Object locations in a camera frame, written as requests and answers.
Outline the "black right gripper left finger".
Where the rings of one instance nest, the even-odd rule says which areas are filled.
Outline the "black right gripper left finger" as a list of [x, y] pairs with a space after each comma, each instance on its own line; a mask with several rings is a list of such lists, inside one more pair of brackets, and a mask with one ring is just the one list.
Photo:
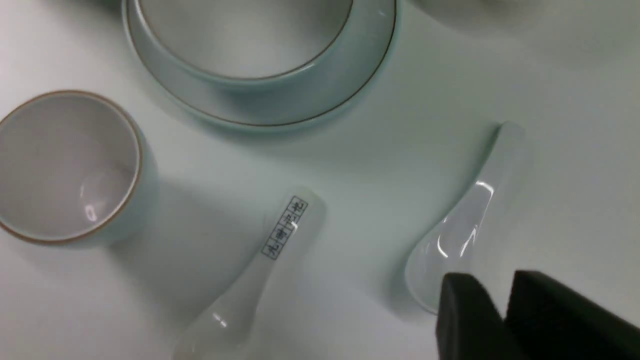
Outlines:
[[487, 290], [468, 273], [446, 273], [435, 328], [441, 360], [524, 360]]

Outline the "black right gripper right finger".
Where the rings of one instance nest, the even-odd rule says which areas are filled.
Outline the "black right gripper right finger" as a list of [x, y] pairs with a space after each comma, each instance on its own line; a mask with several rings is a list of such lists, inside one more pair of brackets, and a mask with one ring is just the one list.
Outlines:
[[637, 360], [640, 331], [540, 271], [515, 271], [505, 325], [531, 360]]

